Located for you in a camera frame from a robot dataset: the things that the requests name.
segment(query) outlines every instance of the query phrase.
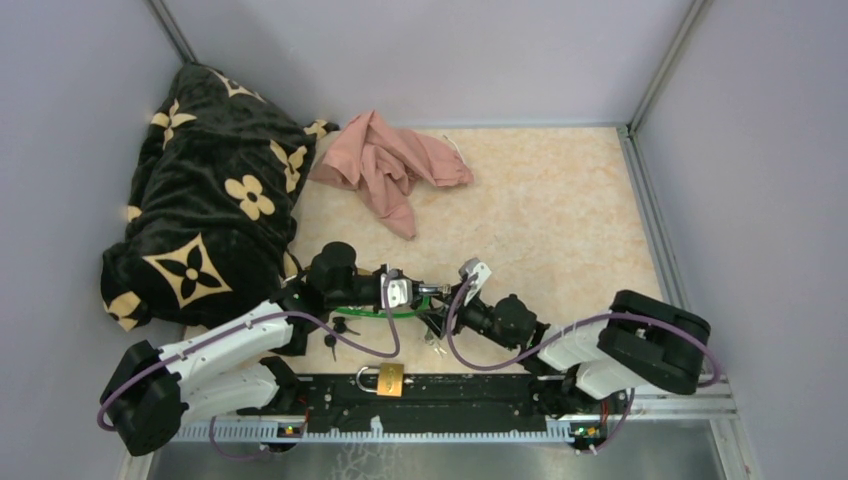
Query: brass padlock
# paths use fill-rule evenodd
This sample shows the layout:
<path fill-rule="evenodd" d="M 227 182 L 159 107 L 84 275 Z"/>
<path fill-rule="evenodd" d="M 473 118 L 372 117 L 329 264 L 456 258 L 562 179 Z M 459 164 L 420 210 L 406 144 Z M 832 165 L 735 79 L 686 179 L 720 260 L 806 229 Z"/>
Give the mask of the brass padlock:
<path fill-rule="evenodd" d="M 400 363 L 381 363 L 377 375 L 377 395 L 399 397 L 403 391 L 403 365 Z"/>

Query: metal bar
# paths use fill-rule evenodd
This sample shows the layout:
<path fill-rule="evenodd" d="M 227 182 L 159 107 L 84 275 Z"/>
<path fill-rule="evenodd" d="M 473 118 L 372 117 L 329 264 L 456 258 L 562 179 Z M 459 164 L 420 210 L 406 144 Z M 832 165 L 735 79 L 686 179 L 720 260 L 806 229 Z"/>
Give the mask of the metal bar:
<path fill-rule="evenodd" d="M 654 268 L 657 271 L 657 280 L 663 298 L 672 305 L 688 310 L 689 302 L 680 283 L 680 272 L 675 260 L 676 257 L 672 251 L 671 243 L 668 241 L 665 222 L 660 213 L 653 183 L 645 168 L 641 152 L 628 129 L 619 128 L 618 138 L 621 142 L 624 163 L 627 165 L 627 171 L 630 174 L 633 194 L 636 196 L 636 205 L 639 209 L 639 215 L 642 217 L 642 226 L 645 229 L 645 236 L 650 247 Z"/>
<path fill-rule="evenodd" d="M 121 462 L 121 470 L 118 472 L 118 480 L 147 480 L 154 455 L 154 453 L 148 453 L 142 457 L 133 457 L 126 453 Z"/>
<path fill-rule="evenodd" d="M 716 450 L 721 459 L 721 467 L 724 470 L 724 476 L 728 480 L 749 479 L 757 480 L 759 475 L 751 466 L 752 459 L 745 458 L 743 448 L 740 445 L 740 438 L 744 441 L 744 436 L 738 430 L 739 421 L 736 420 L 713 420 L 710 422 L 710 428 L 713 432 L 713 438 L 716 442 Z"/>
<path fill-rule="evenodd" d="M 610 415 L 620 419 L 621 415 Z M 642 387 L 636 392 L 630 420 L 679 421 L 679 420 L 737 420 L 736 404 L 726 382 L 698 391 L 695 395 L 673 395 L 655 387 Z M 371 420 L 371 431 L 307 433 L 301 437 L 285 437 L 278 434 L 280 428 L 300 426 L 304 417 L 222 417 L 215 424 L 215 440 L 227 442 L 263 443 L 560 443 L 571 441 L 571 422 L 596 422 L 598 415 L 564 415 L 549 420 L 543 432 L 496 432 L 496 433 L 389 433 L 383 430 L 379 417 Z M 207 442 L 209 423 L 196 422 L 186 425 L 177 432 L 172 442 Z"/>
<path fill-rule="evenodd" d="M 144 2 L 150 8 L 150 12 L 156 18 L 159 26 L 162 27 L 162 31 L 168 37 L 171 46 L 174 47 L 183 63 L 197 62 L 194 50 L 183 35 L 182 29 L 171 14 L 171 9 L 168 8 L 165 0 L 144 0 Z"/>
<path fill-rule="evenodd" d="M 680 57 L 689 45 L 689 40 L 692 37 L 692 33 L 695 31 L 695 27 L 700 24 L 701 20 L 704 18 L 704 14 L 707 12 L 712 3 L 712 0 L 695 0 L 692 2 L 692 5 L 689 6 L 689 11 L 686 13 L 683 23 L 677 30 L 677 34 L 674 36 L 674 40 L 671 42 L 668 52 L 666 52 L 665 57 L 663 57 L 663 61 L 660 63 L 657 73 L 654 74 L 654 78 L 648 85 L 648 90 L 639 102 L 639 106 L 636 107 L 636 113 L 633 115 L 633 120 L 630 122 L 630 133 L 636 134 L 644 124 L 648 112 L 654 106 L 657 98 L 659 98 L 660 92 L 663 88 L 665 88 L 666 83 L 668 83 L 668 79 L 671 78 L 674 73 L 674 68 L 680 61 Z"/>

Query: flower pattern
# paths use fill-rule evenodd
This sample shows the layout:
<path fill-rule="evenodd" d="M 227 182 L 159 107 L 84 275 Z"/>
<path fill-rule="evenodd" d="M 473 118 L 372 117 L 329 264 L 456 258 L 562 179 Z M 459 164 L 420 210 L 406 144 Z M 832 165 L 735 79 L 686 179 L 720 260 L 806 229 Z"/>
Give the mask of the flower pattern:
<path fill-rule="evenodd" d="M 253 221 L 259 220 L 264 213 L 274 213 L 274 202 L 262 195 L 262 184 L 253 175 L 245 175 L 241 182 L 234 178 L 228 178 L 224 182 L 224 189 L 236 200 L 241 200 L 239 207 Z"/>
<path fill-rule="evenodd" d="M 232 291 L 209 259 L 200 234 L 173 252 L 142 258 L 165 278 L 180 308 L 213 293 Z"/>
<path fill-rule="evenodd" d="M 141 216 L 141 209 L 135 205 L 127 205 L 127 223 Z"/>
<path fill-rule="evenodd" d="M 141 299 L 138 295 L 130 291 L 118 295 L 109 305 L 103 302 L 103 310 L 106 310 L 106 313 L 118 322 L 121 328 L 129 332 L 138 325 L 138 320 L 130 318 L 130 315 L 140 304 Z"/>
<path fill-rule="evenodd" d="M 266 103 L 265 99 L 260 97 L 258 93 L 251 92 L 250 90 L 239 85 L 237 82 L 230 80 L 229 78 L 221 75 L 220 73 L 216 72 L 215 70 L 213 70 L 211 68 L 209 69 L 209 71 L 214 73 L 215 76 L 218 77 L 218 80 L 220 80 L 221 83 L 223 83 L 224 86 L 227 87 L 227 96 L 228 97 L 233 97 L 234 95 L 239 95 L 239 94 L 250 95 L 251 97 L 259 100 L 260 102 Z"/>
<path fill-rule="evenodd" d="M 165 145 L 168 144 L 170 139 L 174 138 L 175 128 L 186 122 L 197 120 L 197 117 L 194 115 L 189 115 L 188 113 L 177 113 L 177 110 L 179 109 L 180 102 L 175 98 L 174 104 L 171 105 L 170 109 L 168 109 L 167 115 L 159 112 L 156 115 L 153 115 L 153 120 L 150 121 L 151 124 L 159 125 L 165 129 L 165 141 L 162 142 L 162 150 L 165 150 Z"/>
<path fill-rule="evenodd" d="M 327 129 L 324 128 L 326 126 L 326 120 L 315 120 L 314 122 L 312 122 L 312 125 L 304 128 L 303 131 L 306 132 L 307 135 L 314 134 L 318 137 L 316 140 L 321 140 L 322 138 L 324 138 L 324 135 L 327 134 Z"/>
<path fill-rule="evenodd" d="M 286 193 L 291 193 L 297 189 L 297 182 L 300 181 L 300 172 L 298 169 L 303 166 L 303 156 L 306 155 L 306 147 L 301 145 L 291 155 L 286 155 L 286 151 L 279 143 L 271 140 L 271 151 L 277 157 L 277 160 L 283 164 L 286 173 Z"/>
<path fill-rule="evenodd" d="M 300 270 L 297 265 L 288 251 L 283 252 L 283 278 L 297 275 L 298 270 Z"/>

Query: green cable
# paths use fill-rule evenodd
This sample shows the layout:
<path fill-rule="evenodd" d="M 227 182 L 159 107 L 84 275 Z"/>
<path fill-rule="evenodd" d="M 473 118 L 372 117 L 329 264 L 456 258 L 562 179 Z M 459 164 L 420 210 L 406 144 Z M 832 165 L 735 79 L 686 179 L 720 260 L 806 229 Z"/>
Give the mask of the green cable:
<path fill-rule="evenodd" d="M 402 313 L 394 313 L 392 317 L 394 318 L 411 318 L 414 317 L 415 314 L 419 312 L 423 312 L 430 309 L 430 297 L 424 297 L 424 301 L 421 302 L 421 306 L 411 312 L 402 312 Z M 339 315 L 353 315 L 357 317 L 368 317 L 368 318 L 386 318 L 385 313 L 374 313 L 368 312 L 365 310 L 357 310 L 355 308 L 337 308 L 334 313 L 338 313 Z"/>

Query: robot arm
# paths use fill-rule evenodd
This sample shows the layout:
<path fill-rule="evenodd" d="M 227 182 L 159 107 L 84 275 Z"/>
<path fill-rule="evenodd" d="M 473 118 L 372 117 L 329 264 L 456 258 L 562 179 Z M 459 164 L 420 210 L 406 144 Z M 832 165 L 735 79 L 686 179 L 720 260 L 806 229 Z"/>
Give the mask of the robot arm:
<path fill-rule="evenodd" d="M 359 274 L 355 260 L 351 246 L 328 244 L 313 259 L 308 273 L 287 282 L 244 315 L 159 349 L 146 341 L 133 345 L 101 395 L 101 414 L 112 420 L 110 427 L 101 416 L 101 426 L 117 430 L 132 455 L 144 455 L 167 443 L 189 421 L 245 408 L 288 411 L 298 381 L 281 358 L 222 372 L 293 343 L 296 348 L 287 353 L 303 354 L 307 335 L 317 328 L 309 319 L 326 323 L 340 306 L 395 308 L 443 291 L 399 273 L 393 275 L 396 272 L 385 265 Z M 140 375 L 157 365 L 161 368 Z"/>
<path fill-rule="evenodd" d="M 468 327 L 508 350 L 519 349 L 518 363 L 544 384 L 540 401 L 552 414 L 583 411 L 613 392 L 646 383 L 679 394 L 697 388 L 703 354 L 663 329 L 617 320 L 551 328 L 516 295 L 490 306 L 480 291 L 491 270 L 472 259 L 460 269 L 469 294 L 456 302 L 454 328 L 447 332 L 447 305 L 464 287 L 425 285 L 393 275 L 385 265 L 362 275 L 355 259 L 349 245 L 328 244 L 308 272 L 239 318 L 159 349 L 146 341 L 133 345 L 101 396 L 101 426 L 117 430 L 137 456 L 163 446 L 181 425 L 222 413 L 295 413 L 299 381 L 281 358 L 229 370 L 268 350 L 302 355 L 306 337 L 318 328 L 313 322 L 325 324 L 338 307 L 395 308 L 425 296 L 445 304 L 418 315 L 437 335 Z M 672 324 L 703 344 L 709 338 L 704 320 L 634 292 L 619 292 L 610 309 Z M 104 413 L 112 427 L 102 422 Z"/>

